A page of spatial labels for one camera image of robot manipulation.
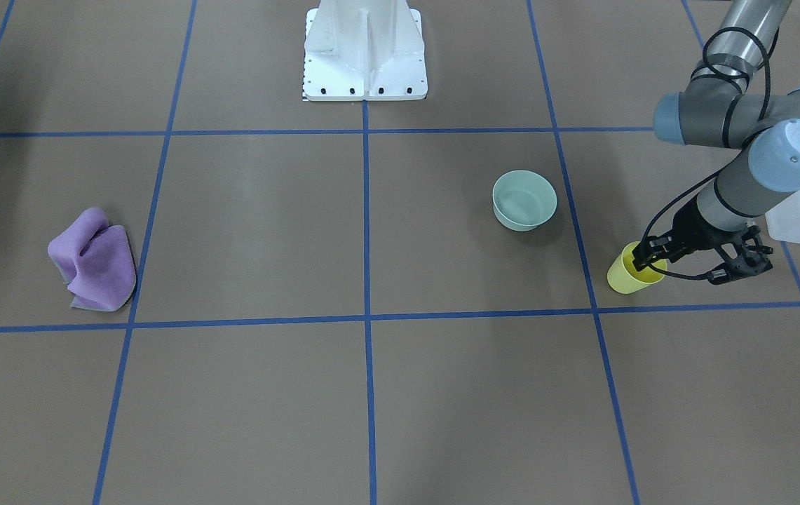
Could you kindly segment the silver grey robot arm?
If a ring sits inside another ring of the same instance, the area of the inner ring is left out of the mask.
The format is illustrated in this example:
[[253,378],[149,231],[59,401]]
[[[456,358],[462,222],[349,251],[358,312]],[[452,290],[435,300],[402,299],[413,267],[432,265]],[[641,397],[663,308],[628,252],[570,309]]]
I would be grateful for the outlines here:
[[688,86],[656,106],[659,140],[731,148],[737,156],[683,194],[669,232],[644,232],[636,271],[713,250],[722,262],[696,279],[719,285],[771,269],[754,221],[800,191],[800,87],[771,92],[771,56],[788,1],[735,1],[705,42]]

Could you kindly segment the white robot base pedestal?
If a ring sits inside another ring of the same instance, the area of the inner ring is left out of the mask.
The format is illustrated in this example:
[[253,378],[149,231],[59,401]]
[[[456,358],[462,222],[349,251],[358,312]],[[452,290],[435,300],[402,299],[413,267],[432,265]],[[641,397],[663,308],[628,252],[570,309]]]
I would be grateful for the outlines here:
[[422,16],[408,2],[322,1],[307,10],[304,29],[304,100],[428,96]]

